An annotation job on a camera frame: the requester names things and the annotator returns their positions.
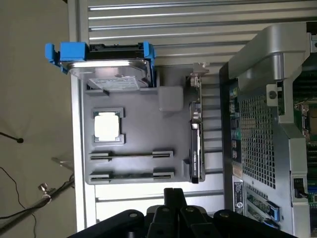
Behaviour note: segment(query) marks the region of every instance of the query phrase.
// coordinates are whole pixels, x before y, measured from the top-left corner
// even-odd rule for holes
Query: label sticker
[[[243,182],[233,182],[234,211],[241,215],[243,211]]]
[[[140,89],[135,77],[91,78],[96,86],[108,92],[137,91]]]

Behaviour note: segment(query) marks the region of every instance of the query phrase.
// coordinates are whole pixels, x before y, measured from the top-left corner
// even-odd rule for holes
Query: blue drive bracket
[[[59,51],[55,51],[55,45],[47,43],[45,45],[45,58],[61,71],[68,74],[68,69],[63,67],[61,62],[85,61],[87,53],[87,45],[85,42],[61,42]]]
[[[155,53],[154,47],[148,41],[144,41],[143,50],[144,50],[144,58],[149,59],[151,62],[151,72],[152,72],[151,77],[153,80],[153,85],[154,87],[156,87],[156,80],[154,78],[154,59],[156,58],[156,53]]]

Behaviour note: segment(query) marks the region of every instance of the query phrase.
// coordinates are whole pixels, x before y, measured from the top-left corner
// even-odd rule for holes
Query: screw
[[[275,91],[270,91],[270,92],[268,93],[268,96],[269,96],[269,98],[271,98],[271,99],[275,99],[276,96],[277,96],[277,94],[276,94]]]
[[[193,211],[194,211],[194,208],[193,208],[193,207],[187,207],[187,208],[186,208],[186,211],[188,211],[188,212],[193,212]]]
[[[228,213],[225,213],[225,212],[221,212],[221,213],[220,213],[220,216],[225,217],[225,218],[228,218],[228,217],[229,217],[229,214],[228,214]]]

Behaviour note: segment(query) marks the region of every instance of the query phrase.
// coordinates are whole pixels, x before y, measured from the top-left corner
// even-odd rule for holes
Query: beige wall
[[[58,187],[71,174],[51,161],[72,159],[69,76],[44,57],[45,43],[68,40],[67,5],[62,0],[2,0],[0,30],[0,131],[25,139],[17,144],[0,137],[0,166],[16,179],[27,206],[41,198],[39,184]],[[71,188],[38,211],[38,238],[74,233],[74,202]],[[20,210],[14,183],[0,171],[0,216]],[[29,217],[3,238],[32,238],[33,225]]]

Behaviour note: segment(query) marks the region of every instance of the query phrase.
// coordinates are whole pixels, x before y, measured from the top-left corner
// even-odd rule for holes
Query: white label
[[[130,76],[122,78],[91,78],[89,80],[108,92],[136,91],[140,89],[135,77]]]

